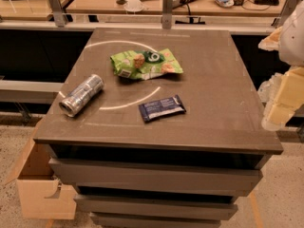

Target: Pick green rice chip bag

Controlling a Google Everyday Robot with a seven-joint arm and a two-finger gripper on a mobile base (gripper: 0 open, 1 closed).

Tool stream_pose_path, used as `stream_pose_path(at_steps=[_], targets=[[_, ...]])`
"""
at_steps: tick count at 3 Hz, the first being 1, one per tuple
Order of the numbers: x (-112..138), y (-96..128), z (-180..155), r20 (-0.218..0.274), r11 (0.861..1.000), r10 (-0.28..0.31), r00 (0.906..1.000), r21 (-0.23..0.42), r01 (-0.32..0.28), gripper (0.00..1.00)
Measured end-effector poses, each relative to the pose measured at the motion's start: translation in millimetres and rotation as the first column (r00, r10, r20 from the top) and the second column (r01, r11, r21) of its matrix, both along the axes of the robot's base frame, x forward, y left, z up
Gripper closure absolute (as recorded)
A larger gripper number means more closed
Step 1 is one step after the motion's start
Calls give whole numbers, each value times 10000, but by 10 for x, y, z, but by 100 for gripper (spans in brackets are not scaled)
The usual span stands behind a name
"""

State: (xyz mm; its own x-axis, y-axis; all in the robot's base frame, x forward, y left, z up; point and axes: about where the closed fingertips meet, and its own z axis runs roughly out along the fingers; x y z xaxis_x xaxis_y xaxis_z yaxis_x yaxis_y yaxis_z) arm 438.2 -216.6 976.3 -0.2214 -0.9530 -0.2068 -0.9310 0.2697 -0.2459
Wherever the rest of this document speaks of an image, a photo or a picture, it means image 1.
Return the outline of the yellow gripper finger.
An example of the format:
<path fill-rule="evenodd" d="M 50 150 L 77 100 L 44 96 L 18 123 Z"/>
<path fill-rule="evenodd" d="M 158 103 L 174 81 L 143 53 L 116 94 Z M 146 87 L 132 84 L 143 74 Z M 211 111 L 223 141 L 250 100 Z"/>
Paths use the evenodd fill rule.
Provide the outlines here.
<path fill-rule="evenodd" d="M 267 51 L 278 50 L 281 31 L 282 27 L 276 28 L 269 36 L 259 42 L 258 47 Z"/>
<path fill-rule="evenodd" d="M 266 130 L 277 131 L 304 105 L 304 67 L 291 66 L 284 74 L 276 73 L 271 82 L 261 125 Z"/>

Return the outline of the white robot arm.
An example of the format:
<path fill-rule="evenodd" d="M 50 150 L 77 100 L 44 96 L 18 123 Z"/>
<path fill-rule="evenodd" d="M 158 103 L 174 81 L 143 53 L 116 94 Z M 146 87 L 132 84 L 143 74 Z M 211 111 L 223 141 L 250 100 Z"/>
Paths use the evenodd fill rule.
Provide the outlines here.
<path fill-rule="evenodd" d="M 291 66 L 284 74 L 275 73 L 257 91 L 266 104 L 261 124 L 266 130 L 277 131 L 304 105 L 304 1 L 258 47 L 277 50 L 279 59 Z"/>

